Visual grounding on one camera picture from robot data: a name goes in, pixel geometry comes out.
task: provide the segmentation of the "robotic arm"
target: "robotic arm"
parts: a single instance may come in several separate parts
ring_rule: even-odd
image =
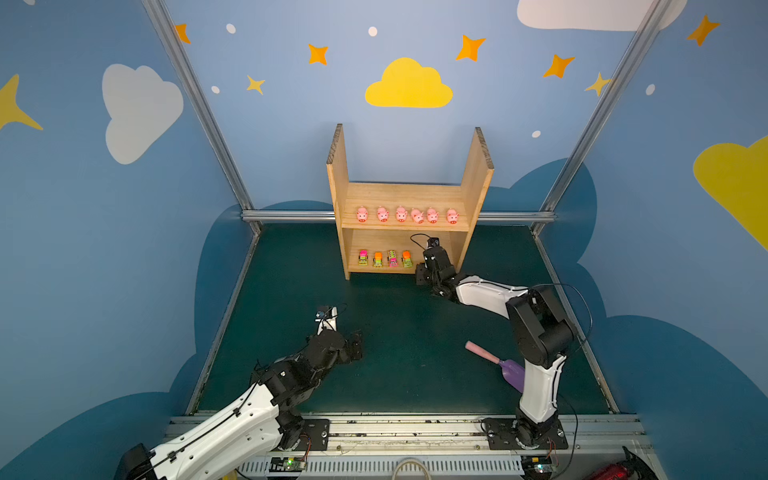
[[[149,452],[143,444],[133,447],[123,455],[114,479],[215,480],[254,455],[294,448],[305,429],[296,406],[337,363],[362,358],[360,335],[344,339],[336,331],[336,308],[321,308],[317,334],[304,349],[254,369],[248,390],[189,432]],[[302,470],[301,465],[284,467]]]
[[[535,449],[548,439],[558,439],[558,383],[565,350],[576,335],[553,289],[509,286],[458,273],[439,238],[427,240],[424,261],[416,266],[417,284],[430,285],[435,295],[479,306],[512,322],[525,358],[525,387],[516,415],[517,443]]]

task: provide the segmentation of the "lower shelf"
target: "lower shelf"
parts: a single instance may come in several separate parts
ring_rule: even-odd
[[[351,230],[351,241],[348,242],[346,247],[346,259],[347,265],[349,265],[350,272],[364,272],[364,273],[414,273],[417,263],[423,262],[422,252],[423,247],[417,246],[410,239],[414,233],[421,233],[419,230],[360,230],[360,229],[345,229]],[[449,232],[429,232],[432,237],[438,237],[440,244],[445,248],[448,256],[451,260],[455,261],[453,256],[453,249],[450,241]],[[419,235],[413,237],[424,247],[426,246],[427,237]],[[360,250],[368,250],[368,265],[358,265]],[[398,266],[389,266],[386,262],[387,250],[394,250],[397,254]],[[411,260],[413,266],[405,268],[402,265],[402,252],[408,250],[411,253]],[[376,252],[381,252],[383,256],[384,266],[373,266],[373,255]]]

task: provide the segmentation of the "purple shovel blade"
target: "purple shovel blade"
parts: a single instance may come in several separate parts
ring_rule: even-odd
[[[515,387],[515,390],[523,393],[525,369],[514,360],[502,360],[498,363],[498,366],[502,368],[504,380],[506,380],[509,385]]]

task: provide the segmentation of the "yellow star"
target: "yellow star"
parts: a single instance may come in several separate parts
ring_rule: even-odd
[[[482,45],[482,42],[485,41],[484,38],[480,38],[479,40],[472,40],[470,37],[466,35],[462,35],[464,37],[464,45],[462,46],[462,50],[458,53],[458,57],[456,57],[456,60],[461,60],[462,58],[469,58],[471,60],[477,61],[478,60],[478,48],[480,48],[480,45]]]
[[[14,75],[8,80],[3,88],[0,88],[0,130],[14,121],[28,127],[42,130],[43,127],[38,122],[32,120],[29,115],[24,113],[16,104],[16,91],[18,90],[18,75]]]
[[[547,73],[544,74],[545,77],[548,77],[549,75],[557,75],[560,78],[563,78],[563,74],[565,73],[565,67],[568,66],[569,63],[571,63],[574,58],[576,57],[570,57],[570,58],[560,58],[557,55],[552,58],[552,66],[547,70]]]
[[[326,51],[328,51],[328,47],[316,47],[310,45],[310,52],[312,53],[310,55],[310,63],[322,63],[323,65],[328,65],[326,63]]]
[[[600,72],[598,72],[598,79],[596,80],[596,82],[593,83],[591,87],[587,88],[584,91],[594,90],[598,93],[598,97],[599,97],[600,93],[602,93],[603,91],[603,87],[607,85],[609,81],[611,81],[610,78],[607,80],[603,80],[603,75]]]
[[[709,35],[711,31],[719,26],[719,23],[710,22],[710,19],[705,15],[704,19],[699,24],[699,28],[694,30],[694,33],[690,34],[686,40],[695,40],[696,43],[701,46],[701,44],[703,44],[704,40],[707,38],[707,35]]]
[[[250,85],[248,85],[248,88],[246,90],[258,90],[260,94],[264,95],[264,92],[261,91],[261,84],[265,81],[255,81],[253,80],[250,75],[248,75],[248,80],[250,80]]]
[[[190,38],[187,37],[187,24],[183,23],[181,25],[176,25],[176,33],[179,34],[179,40],[183,41],[184,43],[192,43],[190,41]]]

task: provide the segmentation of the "pink shovel handle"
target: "pink shovel handle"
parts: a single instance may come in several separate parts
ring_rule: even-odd
[[[479,345],[477,345],[475,343],[467,342],[464,345],[464,348],[466,348],[467,350],[469,350],[472,353],[480,355],[482,358],[484,358],[484,359],[486,359],[486,360],[488,360],[490,362],[498,364],[498,357],[497,356],[491,354],[488,350],[482,348],[481,346],[479,346]]]

